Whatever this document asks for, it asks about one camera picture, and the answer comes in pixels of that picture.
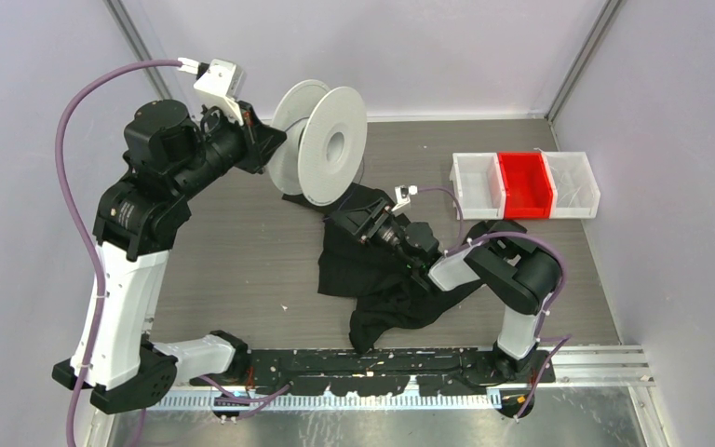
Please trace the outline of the white perforated cable spool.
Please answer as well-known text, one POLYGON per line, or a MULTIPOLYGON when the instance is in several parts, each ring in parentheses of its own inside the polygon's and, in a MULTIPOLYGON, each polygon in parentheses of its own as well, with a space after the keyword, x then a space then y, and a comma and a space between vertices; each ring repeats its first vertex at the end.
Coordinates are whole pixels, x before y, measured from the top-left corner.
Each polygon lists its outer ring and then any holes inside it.
POLYGON ((287 136, 267 164, 280 192, 320 207, 346 192, 368 133, 366 104, 357 90, 304 80, 284 95, 271 126, 287 136))

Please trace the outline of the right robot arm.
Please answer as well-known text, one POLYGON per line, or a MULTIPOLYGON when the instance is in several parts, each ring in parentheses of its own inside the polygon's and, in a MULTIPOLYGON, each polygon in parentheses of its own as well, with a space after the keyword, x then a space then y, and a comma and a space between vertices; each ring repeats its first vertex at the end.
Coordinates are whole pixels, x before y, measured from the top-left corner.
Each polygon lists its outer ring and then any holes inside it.
POLYGON ((560 293, 567 277, 562 256, 543 240, 515 222, 494 221, 478 237, 442 250, 428 223, 403 223, 384 199, 337 210, 331 220, 357 243, 401 261, 423 291, 480 285, 502 301, 502 328, 487 356, 484 384, 518 382, 534 371, 533 355, 548 302, 560 293))

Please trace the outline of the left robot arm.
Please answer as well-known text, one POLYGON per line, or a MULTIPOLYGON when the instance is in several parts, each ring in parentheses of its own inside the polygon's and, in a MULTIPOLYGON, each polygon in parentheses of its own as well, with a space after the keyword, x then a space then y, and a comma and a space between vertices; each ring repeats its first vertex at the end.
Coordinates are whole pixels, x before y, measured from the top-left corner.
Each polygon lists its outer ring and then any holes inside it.
POLYGON ((87 320, 98 328, 85 329, 74 355, 52 371, 61 385, 89 390, 91 405, 104 413, 151 407, 174 385, 202 376, 228 386, 247 377, 247 344, 228 332, 176 343, 149 338, 190 201, 230 169, 262 172, 287 139, 250 104, 238 108, 237 122, 211 106, 196 123, 182 102, 149 102, 125 128, 128 169, 102 194, 93 226, 101 272, 87 320))

